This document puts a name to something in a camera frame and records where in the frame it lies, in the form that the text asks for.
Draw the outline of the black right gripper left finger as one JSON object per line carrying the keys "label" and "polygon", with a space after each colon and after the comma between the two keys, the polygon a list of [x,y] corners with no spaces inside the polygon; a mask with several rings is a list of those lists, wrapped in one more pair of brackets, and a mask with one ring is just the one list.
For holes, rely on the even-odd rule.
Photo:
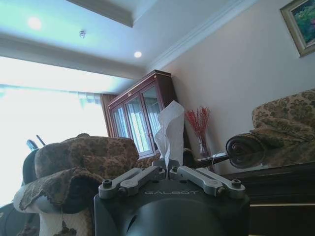
{"label": "black right gripper left finger", "polygon": [[105,179],[98,187],[101,199],[112,199],[119,194],[134,196],[139,189],[151,180],[164,180],[167,175],[165,160],[154,161],[145,169],[133,168],[115,179]]}

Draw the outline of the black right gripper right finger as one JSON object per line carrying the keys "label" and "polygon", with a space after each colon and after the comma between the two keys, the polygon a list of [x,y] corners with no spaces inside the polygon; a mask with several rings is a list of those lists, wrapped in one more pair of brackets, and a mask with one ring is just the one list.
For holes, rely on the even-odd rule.
{"label": "black right gripper right finger", "polygon": [[205,194],[214,197],[227,193],[230,198],[240,198],[239,180],[228,180],[203,168],[180,166],[177,160],[169,160],[169,179],[181,183],[191,182],[200,187]]}

